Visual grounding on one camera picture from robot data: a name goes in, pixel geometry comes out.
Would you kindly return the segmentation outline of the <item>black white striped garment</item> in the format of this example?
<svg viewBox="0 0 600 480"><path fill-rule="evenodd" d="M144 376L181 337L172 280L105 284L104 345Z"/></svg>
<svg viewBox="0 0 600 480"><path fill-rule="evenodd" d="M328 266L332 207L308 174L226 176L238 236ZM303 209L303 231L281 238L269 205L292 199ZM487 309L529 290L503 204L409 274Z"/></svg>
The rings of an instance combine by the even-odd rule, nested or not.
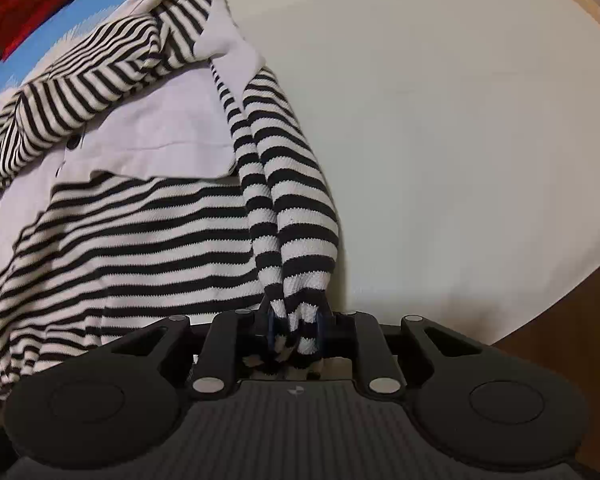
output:
<svg viewBox="0 0 600 480"><path fill-rule="evenodd" d="M248 366L321 365L329 189L226 0L128 0L0 109L0 407L170 315L260 312Z"/></svg>

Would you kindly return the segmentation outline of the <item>blue white patterned bedsheet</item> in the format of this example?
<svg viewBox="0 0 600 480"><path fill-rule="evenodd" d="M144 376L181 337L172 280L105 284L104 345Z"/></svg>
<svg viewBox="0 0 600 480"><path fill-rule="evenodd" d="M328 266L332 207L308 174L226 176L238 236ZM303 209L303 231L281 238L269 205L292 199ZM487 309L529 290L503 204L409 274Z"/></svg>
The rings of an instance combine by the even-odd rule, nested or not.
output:
<svg viewBox="0 0 600 480"><path fill-rule="evenodd" d="M71 0L0 109L128 0ZM571 0L226 0L339 226L329 310L490 344L600 266L600 26Z"/></svg>

